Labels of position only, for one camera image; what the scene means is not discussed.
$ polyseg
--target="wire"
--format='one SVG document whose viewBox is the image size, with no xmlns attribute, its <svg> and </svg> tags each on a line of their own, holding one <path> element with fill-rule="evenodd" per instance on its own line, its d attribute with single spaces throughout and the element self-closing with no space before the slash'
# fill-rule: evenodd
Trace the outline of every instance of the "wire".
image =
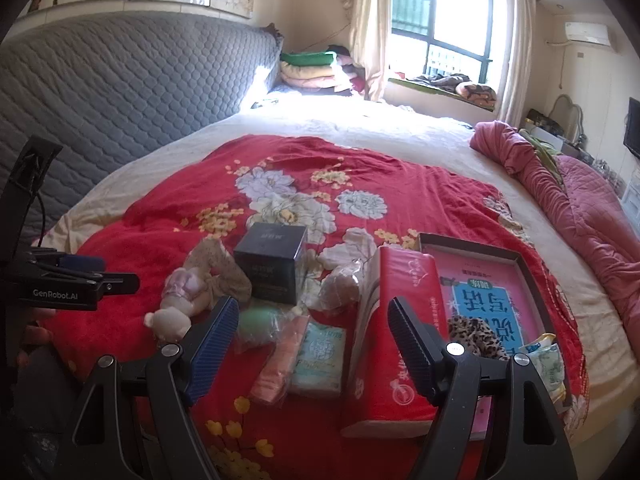
<svg viewBox="0 0 640 480">
<path fill-rule="evenodd" d="M 327 36 L 326 38 L 323 38 L 320 41 L 316 41 L 315 43 L 310 44 L 309 46 L 306 46 L 305 48 L 303 48 L 300 52 L 304 52 L 306 49 L 311 48 L 312 46 L 316 46 L 318 43 L 324 43 L 326 40 L 330 40 L 331 38 L 333 38 L 334 36 L 337 36 L 338 34 L 340 34 L 345 28 L 349 27 L 349 25 L 351 25 L 351 22 L 347 23 L 343 28 L 341 28 L 340 30 L 338 30 L 337 32 L 334 32 L 332 35 Z"/>
<path fill-rule="evenodd" d="M 36 193 L 36 197 L 38 197 L 38 202 L 40 202 L 40 211 L 42 212 L 42 225 L 40 227 L 40 240 L 38 241 L 38 247 L 42 246 L 42 240 L 44 239 L 44 228 L 47 223 L 47 216 L 44 210 L 44 202 L 42 201 L 42 197 L 40 193 Z"/>
<path fill-rule="evenodd" d="M 564 77 L 564 58 L 566 57 L 566 47 L 562 50 L 562 66 L 560 67 L 560 84 L 558 88 L 562 90 L 562 78 Z"/>
<path fill-rule="evenodd" d="M 552 43 L 551 41 L 545 41 L 548 46 L 568 46 L 574 44 L 573 41 L 563 41 L 562 43 Z"/>
</svg>

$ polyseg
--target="green cloth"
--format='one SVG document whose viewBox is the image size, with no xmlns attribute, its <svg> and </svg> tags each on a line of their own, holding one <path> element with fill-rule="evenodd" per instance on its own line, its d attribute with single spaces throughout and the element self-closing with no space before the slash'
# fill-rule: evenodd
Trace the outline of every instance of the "green cloth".
<svg viewBox="0 0 640 480">
<path fill-rule="evenodd" d="M 280 54 L 280 60 L 293 66 L 325 66 L 335 63 L 335 52 L 301 52 L 300 54 Z"/>
<path fill-rule="evenodd" d="M 558 170 L 558 166 L 556 165 L 556 161 L 554 157 L 556 155 L 560 155 L 561 153 L 556 150 L 551 144 L 547 142 L 543 142 L 541 140 L 537 140 L 535 137 L 531 137 L 527 130 L 520 130 L 520 135 L 523 136 L 536 150 L 536 155 L 540 159 L 542 165 L 547 169 L 549 173 L 554 176 L 556 182 L 564 187 L 564 180 L 562 180 L 562 175 L 560 175 L 560 171 Z"/>
</svg>

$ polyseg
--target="television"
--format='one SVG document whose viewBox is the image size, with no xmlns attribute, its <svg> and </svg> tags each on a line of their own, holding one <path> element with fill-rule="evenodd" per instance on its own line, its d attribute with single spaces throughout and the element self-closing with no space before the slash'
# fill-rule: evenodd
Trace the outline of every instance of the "television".
<svg viewBox="0 0 640 480">
<path fill-rule="evenodd" d="M 625 146 L 640 158 L 640 102 L 629 98 L 629 115 L 626 117 Z"/>
</svg>

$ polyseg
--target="leopard print fabric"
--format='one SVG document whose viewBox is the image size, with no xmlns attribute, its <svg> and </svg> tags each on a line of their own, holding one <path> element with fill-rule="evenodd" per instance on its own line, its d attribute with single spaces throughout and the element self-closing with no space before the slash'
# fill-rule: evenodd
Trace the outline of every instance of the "leopard print fabric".
<svg viewBox="0 0 640 480">
<path fill-rule="evenodd" d="M 484 319 L 453 316 L 447 323 L 449 338 L 452 342 L 460 343 L 478 357 L 509 360 L 504 346 Z"/>
</svg>

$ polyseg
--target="gray quilted headboard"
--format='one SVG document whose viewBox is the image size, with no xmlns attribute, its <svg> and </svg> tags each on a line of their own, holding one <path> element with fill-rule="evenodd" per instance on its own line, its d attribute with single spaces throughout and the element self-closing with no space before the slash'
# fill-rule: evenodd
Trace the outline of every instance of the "gray quilted headboard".
<svg viewBox="0 0 640 480">
<path fill-rule="evenodd" d="M 225 119 L 277 74 L 271 30 L 176 12 L 53 22 L 0 46 L 0 186 L 31 135 L 64 146 L 42 187 L 47 228 L 112 171 Z M 34 205 L 23 239 L 40 232 Z"/>
</svg>

